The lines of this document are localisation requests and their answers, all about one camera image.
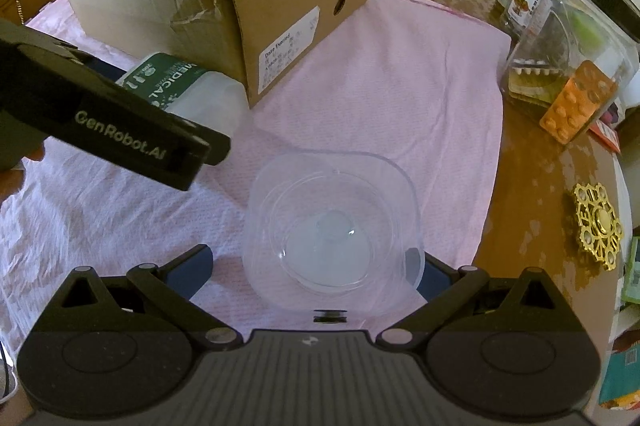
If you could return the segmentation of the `medical cotton swab box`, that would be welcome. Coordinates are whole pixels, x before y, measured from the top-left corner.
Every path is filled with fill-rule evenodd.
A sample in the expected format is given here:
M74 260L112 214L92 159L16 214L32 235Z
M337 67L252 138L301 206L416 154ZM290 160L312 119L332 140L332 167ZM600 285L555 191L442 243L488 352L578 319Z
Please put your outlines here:
M250 112L240 82L165 53L147 56L117 84L154 107L229 138Z

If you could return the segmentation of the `clear plastic square bowl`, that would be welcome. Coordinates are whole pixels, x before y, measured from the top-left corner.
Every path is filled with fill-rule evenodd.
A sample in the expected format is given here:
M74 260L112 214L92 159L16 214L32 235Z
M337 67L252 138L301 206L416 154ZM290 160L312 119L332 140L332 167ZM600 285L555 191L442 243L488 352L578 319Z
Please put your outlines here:
M374 153L277 155L250 187L242 261L255 293L296 317L399 313L425 269L416 188Z

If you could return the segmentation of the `gold ornate coaster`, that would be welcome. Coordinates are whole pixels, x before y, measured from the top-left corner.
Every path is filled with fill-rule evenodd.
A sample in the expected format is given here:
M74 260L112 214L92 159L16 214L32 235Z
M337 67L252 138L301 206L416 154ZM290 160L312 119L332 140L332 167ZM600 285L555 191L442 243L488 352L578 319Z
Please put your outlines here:
M576 183L572 191L578 249L604 270L617 267L624 228L602 183Z

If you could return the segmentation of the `pink table cloth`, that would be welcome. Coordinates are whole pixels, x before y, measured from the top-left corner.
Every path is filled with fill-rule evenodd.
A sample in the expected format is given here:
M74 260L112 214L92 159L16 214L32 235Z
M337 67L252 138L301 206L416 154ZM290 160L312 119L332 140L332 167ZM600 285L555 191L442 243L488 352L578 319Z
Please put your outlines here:
M288 150L370 152L416 187L422 241L452 267L480 244L502 133L497 75L508 38L421 0L369 0L254 107L221 165L178 191L49 139L1 208L1 339L22 342L68 272L120 276L197 244L215 256L195 302L243 334L305 328L264 303L244 276L250 185Z

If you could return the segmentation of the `orange pill blister pack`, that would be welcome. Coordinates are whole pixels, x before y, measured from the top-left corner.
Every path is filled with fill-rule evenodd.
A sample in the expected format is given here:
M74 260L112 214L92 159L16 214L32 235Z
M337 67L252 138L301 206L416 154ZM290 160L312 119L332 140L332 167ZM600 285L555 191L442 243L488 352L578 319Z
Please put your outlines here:
M539 121L561 145L570 143L616 93L617 84L590 60L582 61Z

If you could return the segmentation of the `large jar black lid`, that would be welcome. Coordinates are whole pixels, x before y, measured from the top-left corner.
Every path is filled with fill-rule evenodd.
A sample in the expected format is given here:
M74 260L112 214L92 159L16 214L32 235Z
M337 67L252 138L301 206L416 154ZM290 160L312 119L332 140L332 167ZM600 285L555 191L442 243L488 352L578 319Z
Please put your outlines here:
M631 0L541 0L506 61L503 94L539 125L585 60L597 64L617 90L578 135L610 108L639 70L639 9Z

